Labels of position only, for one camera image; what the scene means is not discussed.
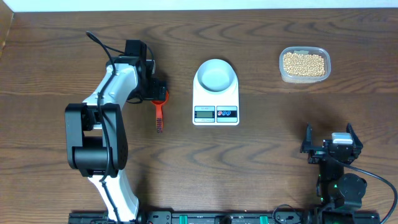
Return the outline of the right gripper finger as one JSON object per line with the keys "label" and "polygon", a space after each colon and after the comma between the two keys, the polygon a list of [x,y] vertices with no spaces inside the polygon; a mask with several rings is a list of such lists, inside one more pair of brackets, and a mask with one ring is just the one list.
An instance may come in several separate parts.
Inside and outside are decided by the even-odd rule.
{"label": "right gripper finger", "polygon": [[307,124],[305,137],[302,142],[302,149],[308,149],[312,145],[312,126],[310,123]]}
{"label": "right gripper finger", "polygon": [[362,142],[359,140],[358,136],[356,135],[351,123],[347,124],[346,132],[349,133],[353,139],[354,148],[363,148]]}

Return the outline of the red plastic measuring scoop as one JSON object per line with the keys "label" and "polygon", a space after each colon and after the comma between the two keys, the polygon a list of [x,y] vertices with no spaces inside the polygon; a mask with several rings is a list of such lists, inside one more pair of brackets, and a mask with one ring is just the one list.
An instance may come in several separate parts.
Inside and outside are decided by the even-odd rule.
{"label": "red plastic measuring scoop", "polygon": [[151,103],[155,106],[155,118],[156,118],[156,130],[158,133],[163,132],[164,119],[162,107],[166,104],[169,99],[169,93],[166,91],[166,96],[164,101],[152,100]]}

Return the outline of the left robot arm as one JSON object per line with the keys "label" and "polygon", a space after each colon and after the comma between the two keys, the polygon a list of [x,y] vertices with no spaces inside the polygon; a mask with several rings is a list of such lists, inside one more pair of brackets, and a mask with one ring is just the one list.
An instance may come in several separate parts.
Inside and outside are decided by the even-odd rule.
{"label": "left robot arm", "polygon": [[124,170],[128,143],[122,109],[148,84],[165,98],[165,88],[152,78],[155,61],[144,57],[118,56],[106,65],[96,90],[81,103],[65,108],[67,159],[98,190],[108,213],[87,223],[146,223]]}

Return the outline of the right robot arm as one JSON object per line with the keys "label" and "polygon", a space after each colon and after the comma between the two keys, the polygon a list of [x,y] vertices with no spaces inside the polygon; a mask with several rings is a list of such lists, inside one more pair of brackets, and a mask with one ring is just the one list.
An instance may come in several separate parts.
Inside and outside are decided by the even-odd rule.
{"label": "right robot arm", "polygon": [[300,152],[308,155],[309,164],[319,166],[316,191],[321,198],[321,212],[353,212],[361,208],[367,182],[346,173],[344,168],[359,157],[362,149],[350,124],[344,133],[332,133],[331,139],[324,140],[321,146],[313,144],[312,126],[307,125]]}

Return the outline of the grey round bowl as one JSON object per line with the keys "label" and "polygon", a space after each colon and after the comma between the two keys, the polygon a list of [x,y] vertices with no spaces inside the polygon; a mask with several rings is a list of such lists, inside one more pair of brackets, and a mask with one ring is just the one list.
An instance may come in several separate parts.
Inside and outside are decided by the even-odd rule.
{"label": "grey round bowl", "polygon": [[232,66],[220,59],[207,60],[197,71],[200,86],[211,92],[227,90],[233,84],[235,76]]}

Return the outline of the white digital kitchen scale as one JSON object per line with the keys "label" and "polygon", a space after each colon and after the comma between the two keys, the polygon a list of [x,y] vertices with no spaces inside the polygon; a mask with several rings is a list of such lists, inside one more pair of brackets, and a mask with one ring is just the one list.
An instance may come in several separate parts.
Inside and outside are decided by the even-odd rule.
{"label": "white digital kitchen scale", "polygon": [[240,117],[237,75],[227,90],[211,92],[200,86],[196,73],[193,82],[192,111],[192,123],[197,126],[238,125]]}

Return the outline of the pile of soybeans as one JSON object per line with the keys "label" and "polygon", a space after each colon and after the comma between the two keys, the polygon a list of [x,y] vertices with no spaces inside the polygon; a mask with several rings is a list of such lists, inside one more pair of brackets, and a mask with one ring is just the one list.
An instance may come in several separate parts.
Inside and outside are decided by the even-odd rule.
{"label": "pile of soybeans", "polygon": [[323,76],[326,73],[324,64],[324,59],[319,55],[287,52],[283,56],[283,68],[291,76]]}

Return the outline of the clear plastic container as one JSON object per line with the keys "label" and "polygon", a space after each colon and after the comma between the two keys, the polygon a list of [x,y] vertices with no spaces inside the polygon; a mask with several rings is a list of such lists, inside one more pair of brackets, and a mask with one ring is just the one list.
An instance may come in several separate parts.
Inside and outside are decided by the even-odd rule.
{"label": "clear plastic container", "polygon": [[[299,77],[289,75],[283,68],[283,56],[287,52],[298,53],[298,54],[309,54],[309,55],[319,55],[325,61],[325,71],[326,73],[320,77]],[[282,51],[279,56],[279,70],[283,81],[287,83],[316,83],[326,80],[331,73],[331,58],[329,53],[319,47],[287,47]]]}

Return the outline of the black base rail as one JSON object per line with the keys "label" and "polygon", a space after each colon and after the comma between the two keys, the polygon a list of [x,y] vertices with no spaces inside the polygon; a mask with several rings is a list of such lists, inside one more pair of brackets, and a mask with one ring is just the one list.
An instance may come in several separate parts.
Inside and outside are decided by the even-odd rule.
{"label": "black base rail", "polygon": [[[373,212],[350,214],[326,213],[323,220],[316,221],[310,214],[299,212],[278,211],[270,213],[172,213],[168,211],[153,211],[138,214],[138,220],[120,223],[148,224],[272,224],[272,223],[380,223],[380,217]],[[117,223],[109,218],[106,212],[70,213],[67,223]]]}

